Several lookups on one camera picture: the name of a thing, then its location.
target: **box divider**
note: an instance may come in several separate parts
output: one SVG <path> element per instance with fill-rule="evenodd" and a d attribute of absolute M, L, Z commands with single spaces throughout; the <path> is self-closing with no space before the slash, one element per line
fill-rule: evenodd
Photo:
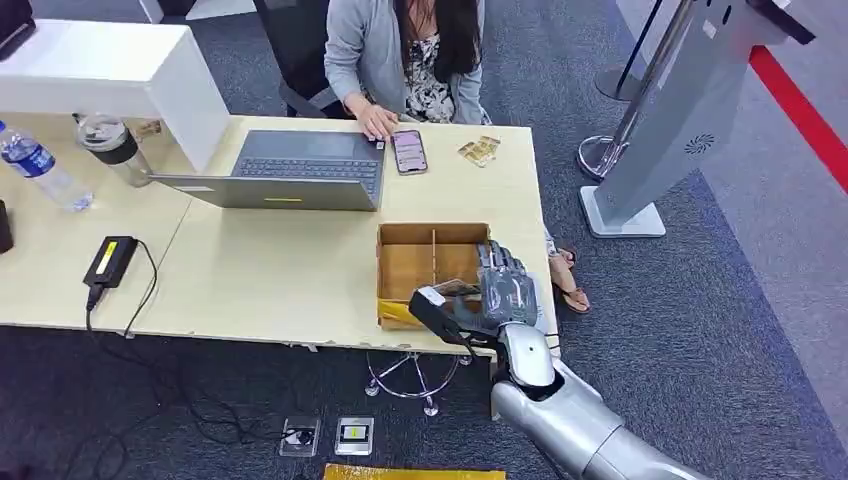
<path fill-rule="evenodd" d="M 433 246 L 433 283 L 431 283 L 431 285 L 435 285 L 436 284 L 436 271 L 437 271 L 436 270 L 436 268 L 437 268 L 437 265 L 436 265 L 436 229 L 435 228 L 432 229 L 431 232 L 432 232 L 432 246 Z"/>

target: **white desk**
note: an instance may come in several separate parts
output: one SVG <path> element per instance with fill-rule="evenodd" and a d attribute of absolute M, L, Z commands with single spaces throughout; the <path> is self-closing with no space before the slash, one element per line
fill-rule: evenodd
<path fill-rule="evenodd" d="M 129 187 L 87 152 L 40 135 L 62 165 L 94 189 L 95 204 L 64 213 L 0 165 L 0 192 L 14 215 L 17 245 L 0 255 L 0 282 L 11 286 L 0 290 L 0 323 L 83 328 L 82 277 L 97 248 L 106 235 L 133 235 L 160 263 L 158 293 L 136 321 L 135 334 L 463 352 L 429 331 L 377 325 L 377 228 L 383 222 L 485 222 L 492 238 L 538 275 L 548 331 L 556 332 L 530 130 L 409 127 L 422 133 L 430 171 L 401 177 L 387 152 L 376 213 L 222 210 L 155 183 Z M 356 131 L 356 125 L 232 117 L 206 174 L 230 173 L 249 129 Z M 484 134 L 503 143 L 498 159 L 479 169 L 456 150 Z M 146 141 L 142 148 L 155 169 L 191 170 L 175 146 Z M 122 332 L 151 278 L 139 251 L 121 287 L 95 311 L 93 327 Z"/>
<path fill-rule="evenodd" d="M 161 288 L 134 332 L 317 346 L 454 353 L 429 331 L 377 325 L 376 238 L 382 222 L 486 222 L 492 238 L 538 274 L 556 320 L 529 129 L 409 125 L 430 171 L 401 177 L 388 152 L 380 211 L 222 210 L 192 201 L 160 271 Z M 249 129 L 356 131 L 348 121 L 233 117 L 205 172 L 229 175 Z M 500 138 L 485 169 L 456 150 Z"/>

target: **woman's arm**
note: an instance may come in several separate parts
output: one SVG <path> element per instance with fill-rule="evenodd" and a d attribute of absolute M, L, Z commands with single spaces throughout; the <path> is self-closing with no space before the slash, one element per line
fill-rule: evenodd
<path fill-rule="evenodd" d="M 360 90 L 359 74 L 356 71 L 365 41 L 365 18 L 361 4 L 360 0 L 330 0 L 327 11 L 328 39 L 324 54 L 324 73 L 330 87 L 354 114 L 357 110 L 352 107 L 363 108 L 364 103 L 368 103 Z"/>
<path fill-rule="evenodd" d="M 327 45 L 324 73 L 336 97 L 356 117 L 369 139 L 385 139 L 397 123 L 397 115 L 372 105 L 362 94 L 359 57 L 365 44 L 365 0 L 330 0 L 327 11 Z"/>
<path fill-rule="evenodd" d="M 483 109 L 480 106 L 480 86 L 483 84 L 483 24 L 486 20 L 486 0 L 477 0 L 477 23 L 480 25 L 480 63 L 470 73 L 462 75 L 457 97 L 460 108 L 454 123 L 479 125 L 483 121 Z"/>

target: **gray cardigan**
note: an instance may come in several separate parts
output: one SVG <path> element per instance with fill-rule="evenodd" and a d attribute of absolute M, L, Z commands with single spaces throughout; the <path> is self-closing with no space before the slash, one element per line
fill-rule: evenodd
<path fill-rule="evenodd" d="M 478 0 L 480 35 L 485 0 Z M 324 70 L 340 100 L 368 90 L 374 101 L 401 114 L 406 109 L 406 84 L 400 34 L 392 0 L 330 0 L 327 13 L 327 53 Z M 450 79 L 456 108 L 453 123 L 479 125 L 481 67 Z"/>

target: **robotic hand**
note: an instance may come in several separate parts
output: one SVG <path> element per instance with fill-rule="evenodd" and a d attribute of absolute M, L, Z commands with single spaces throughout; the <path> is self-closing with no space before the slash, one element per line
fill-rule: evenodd
<path fill-rule="evenodd" d="M 533 325 L 535 287 L 509 250 L 480 245 L 479 313 L 462 296 L 418 289 L 410 312 L 447 343 L 498 354 L 492 405 L 524 432 L 546 460 L 575 479 L 708 480 L 675 462 L 624 427 L 601 395 L 559 358 Z M 560 478 L 561 472 L 555 468 Z"/>

